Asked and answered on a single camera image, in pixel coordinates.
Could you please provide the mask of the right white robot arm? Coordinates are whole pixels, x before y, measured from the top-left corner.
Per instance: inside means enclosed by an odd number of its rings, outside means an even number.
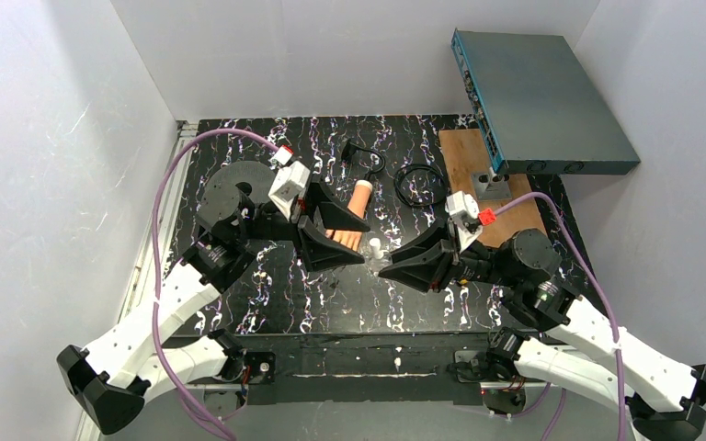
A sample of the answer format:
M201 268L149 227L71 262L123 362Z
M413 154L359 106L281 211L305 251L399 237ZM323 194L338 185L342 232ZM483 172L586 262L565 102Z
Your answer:
M472 378L538 379L630 415L649 440L695 440L706 424L706 364L665 356L615 325L561 278L561 258L537 229L497 247L460 246L461 229L435 223L393 252L381 277L422 292L450 283L504 289L503 306L521 329L504 327Z

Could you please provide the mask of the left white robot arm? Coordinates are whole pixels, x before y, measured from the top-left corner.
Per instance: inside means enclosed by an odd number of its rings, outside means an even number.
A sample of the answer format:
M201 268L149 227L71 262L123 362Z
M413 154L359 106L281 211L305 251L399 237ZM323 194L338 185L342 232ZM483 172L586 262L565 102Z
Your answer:
M153 298L94 341L68 345L57 356L66 388L104 435L127 427L164 393L177 391L188 399L189 382L237 379L248 369L245 350L225 331L164 348L168 337L251 265L255 255L248 241L290 242L310 271L363 262L358 252L329 237L333 231L365 232L362 212L316 178L210 183L197 215L198 240L171 271L156 271Z

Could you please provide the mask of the clear nail polish bottle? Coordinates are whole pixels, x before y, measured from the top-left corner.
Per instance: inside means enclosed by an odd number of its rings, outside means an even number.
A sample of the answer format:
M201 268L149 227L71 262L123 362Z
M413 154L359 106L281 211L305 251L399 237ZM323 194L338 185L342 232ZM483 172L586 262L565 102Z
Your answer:
M384 258L384 251L381 247L381 240L379 238L373 237L369 240L371 257L375 260L380 260Z

